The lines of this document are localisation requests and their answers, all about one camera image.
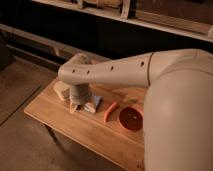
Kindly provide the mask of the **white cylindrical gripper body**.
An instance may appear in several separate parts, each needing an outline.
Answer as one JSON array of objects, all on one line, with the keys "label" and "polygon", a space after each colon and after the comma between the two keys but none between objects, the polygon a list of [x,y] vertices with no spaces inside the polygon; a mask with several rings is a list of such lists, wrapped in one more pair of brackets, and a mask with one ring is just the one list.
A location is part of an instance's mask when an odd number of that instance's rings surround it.
[{"label": "white cylindrical gripper body", "polygon": [[71,85],[70,100],[77,105],[84,105],[91,97],[91,90],[88,84]]}]

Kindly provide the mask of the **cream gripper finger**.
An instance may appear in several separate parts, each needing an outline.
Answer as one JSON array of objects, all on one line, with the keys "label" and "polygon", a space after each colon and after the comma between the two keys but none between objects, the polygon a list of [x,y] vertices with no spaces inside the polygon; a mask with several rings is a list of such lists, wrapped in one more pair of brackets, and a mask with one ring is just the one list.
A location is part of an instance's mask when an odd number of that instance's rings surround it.
[{"label": "cream gripper finger", "polygon": [[78,109],[79,109],[79,105],[77,105],[77,104],[75,104],[73,102],[70,103],[69,112],[71,114],[74,114],[76,111],[78,111]]},{"label": "cream gripper finger", "polygon": [[91,103],[87,103],[84,105],[84,110],[90,113],[95,113],[96,112],[96,106]]}]

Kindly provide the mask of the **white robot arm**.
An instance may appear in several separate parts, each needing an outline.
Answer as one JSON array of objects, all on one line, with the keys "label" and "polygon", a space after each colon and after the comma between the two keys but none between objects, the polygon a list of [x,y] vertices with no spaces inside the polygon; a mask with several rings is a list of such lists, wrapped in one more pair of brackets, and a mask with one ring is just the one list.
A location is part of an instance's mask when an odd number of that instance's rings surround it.
[{"label": "white robot arm", "polygon": [[98,64],[68,61],[69,85],[141,86],[145,171],[213,171],[213,53],[180,49]]}]

